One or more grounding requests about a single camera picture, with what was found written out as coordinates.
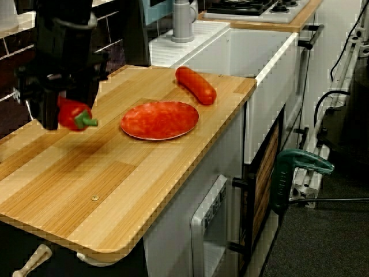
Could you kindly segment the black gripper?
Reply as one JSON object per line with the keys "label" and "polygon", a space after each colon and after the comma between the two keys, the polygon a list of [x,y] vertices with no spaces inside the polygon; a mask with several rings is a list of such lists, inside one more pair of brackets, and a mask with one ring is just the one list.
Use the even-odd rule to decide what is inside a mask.
{"label": "black gripper", "polygon": [[99,82],[107,79],[109,55],[90,50],[97,20],[75,24],[37,20],[34,58],[16,69],[16,99],[27,103],[30,115],[47,130],[58,128],[58,96],[92,108]]}

